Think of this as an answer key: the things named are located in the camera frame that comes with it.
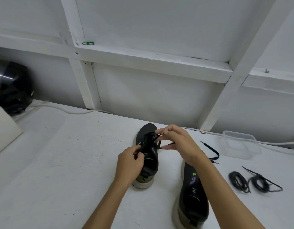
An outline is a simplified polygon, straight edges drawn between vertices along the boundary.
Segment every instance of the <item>sneaker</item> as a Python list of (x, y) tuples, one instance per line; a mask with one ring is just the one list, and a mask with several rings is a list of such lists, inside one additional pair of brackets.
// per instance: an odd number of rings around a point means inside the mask
[(140, 152), (145, 155), (141, 173), (132, 182), (132, 185), (140, 189), (149, 188), (153, 183), (154, 175), (158, 171), (160, 142), (158, 145), (157, 138), (159, 135), (154, 133), (155, 130), (157, 130), (157, 127), (154, 124), (146, 124), (138, 131), (135, 139), (135, 145), (141, 145)]
[(185, 161), (181, 167), (183, 185), (175, 201), (173, 221), (178, 229), (201, 228), (208, 218), (208, 199), (196, 170)]

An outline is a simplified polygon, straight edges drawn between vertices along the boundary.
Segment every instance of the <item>left hand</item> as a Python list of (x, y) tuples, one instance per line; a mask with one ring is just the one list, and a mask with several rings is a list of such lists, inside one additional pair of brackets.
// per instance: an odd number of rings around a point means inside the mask
[(140, 148), (140, 145), (128, 147), (118, 155), (114, 178), (115, 182), (129, 187), (138, 177), (144, 165), (144, 154), (139, 152), (136, 160), (134, 159), (134, 154), (136, 154), (137, 150)]

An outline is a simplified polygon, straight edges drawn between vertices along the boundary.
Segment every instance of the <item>forearm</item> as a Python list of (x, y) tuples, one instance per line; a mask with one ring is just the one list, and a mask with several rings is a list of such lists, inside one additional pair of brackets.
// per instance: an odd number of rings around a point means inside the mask
[(194, 168), (199, 175), (221, 229), (264, 228), (239, 200), (229, 184), (203, 152), (199, 152)]
[(113, 181), (82, 229), (110, 229), (128, 186)]

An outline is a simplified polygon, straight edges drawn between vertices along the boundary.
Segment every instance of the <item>hand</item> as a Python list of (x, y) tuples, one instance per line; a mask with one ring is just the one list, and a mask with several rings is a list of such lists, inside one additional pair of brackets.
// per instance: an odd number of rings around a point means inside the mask
[(162, 134), (158, 138), (158, 141), (171, 140), (175, 142), (175, 144), (163, 145), (162, 149), (177, 150), (181, 157), (191, 166), (194, 166), (198, 157), (204, 154), (188, 132), (176, 125), (169, 125), (165, 128), (158, 129), (155, 133)]
[(140, 145), (128, 147), (118, 155), (115, 182), (126, 185), (128, 188), (138, 177), (144, 165), (144, 154), (141, 152), (137, 154), (140, 148)]

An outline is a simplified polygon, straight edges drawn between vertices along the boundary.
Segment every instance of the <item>green rubber band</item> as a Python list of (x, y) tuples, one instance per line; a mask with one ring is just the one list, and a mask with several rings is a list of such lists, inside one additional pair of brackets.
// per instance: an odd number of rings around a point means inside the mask
[(89, 42), (89, 41), (82, 43), (82, 45), (88, 45), (88, 46), (92, 46), (94, 44), (95, 44), (94, 42)]

